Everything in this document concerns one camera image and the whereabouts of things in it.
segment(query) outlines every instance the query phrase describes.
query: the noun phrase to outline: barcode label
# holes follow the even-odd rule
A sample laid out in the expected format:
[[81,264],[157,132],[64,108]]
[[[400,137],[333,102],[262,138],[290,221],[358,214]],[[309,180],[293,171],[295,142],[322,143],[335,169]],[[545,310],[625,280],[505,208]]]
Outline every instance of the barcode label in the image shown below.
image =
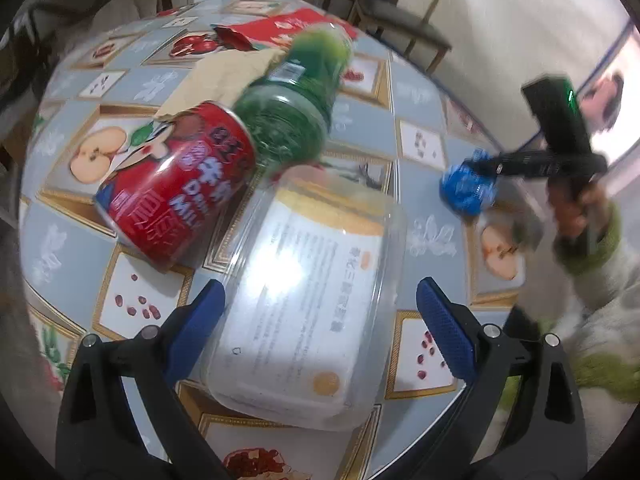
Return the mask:
[[269,81],[282,81],[296,83],[305,73],[305,67],[293,63],[283,63],[269,76]]

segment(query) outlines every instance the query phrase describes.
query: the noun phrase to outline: transparent plastic box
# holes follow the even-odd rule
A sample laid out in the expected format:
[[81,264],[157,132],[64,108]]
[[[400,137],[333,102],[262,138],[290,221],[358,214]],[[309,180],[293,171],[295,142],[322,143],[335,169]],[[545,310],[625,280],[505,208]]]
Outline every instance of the transparent plastic box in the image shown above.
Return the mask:
[[334,431],[363,424],[391,344],[402,208],[297,166],[258,190],[237,232],[202,383],[224,406],[259,418]]

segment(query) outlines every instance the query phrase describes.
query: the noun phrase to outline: metal bolt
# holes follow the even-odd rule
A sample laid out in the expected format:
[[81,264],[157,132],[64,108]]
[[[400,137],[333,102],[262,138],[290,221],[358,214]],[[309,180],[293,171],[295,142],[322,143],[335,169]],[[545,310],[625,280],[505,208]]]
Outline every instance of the metal bolt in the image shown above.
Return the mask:
[[497,338],[501,333],[500,327],[491,323],[483,326],[482,331],[485,336],[490,337],[491,339]]
[[160,329],[156,325],[147,325],[142,329],[143,339],[153,339],[158,335]]
[[82,346],[93,346],[98,342],[98,336],[95,334],[89,334],[82,339]]
[[549,346],[558,346],[560,344],[560,340],[556,334],[547,334],[545,335],[545,342]]

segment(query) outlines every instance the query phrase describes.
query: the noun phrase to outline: green bottle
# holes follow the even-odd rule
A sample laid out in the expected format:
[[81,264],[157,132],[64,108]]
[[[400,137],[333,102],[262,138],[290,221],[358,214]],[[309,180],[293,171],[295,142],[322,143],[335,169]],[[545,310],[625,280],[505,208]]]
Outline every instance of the green bottle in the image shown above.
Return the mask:
[[279,171],[318,158],[351,49],[340,25],[311,25],[274,70],[244,90],[234,112],[254,140],[258,166]]

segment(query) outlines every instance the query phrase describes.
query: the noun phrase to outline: red can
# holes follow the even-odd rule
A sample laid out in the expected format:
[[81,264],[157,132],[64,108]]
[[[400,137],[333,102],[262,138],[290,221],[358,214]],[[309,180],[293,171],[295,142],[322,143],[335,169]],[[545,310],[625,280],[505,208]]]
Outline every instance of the red can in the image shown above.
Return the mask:
[[231,111],[206,101],[155,121],[100,185],[96,207],[121,238],[167,269],[255,169],[255,150]]

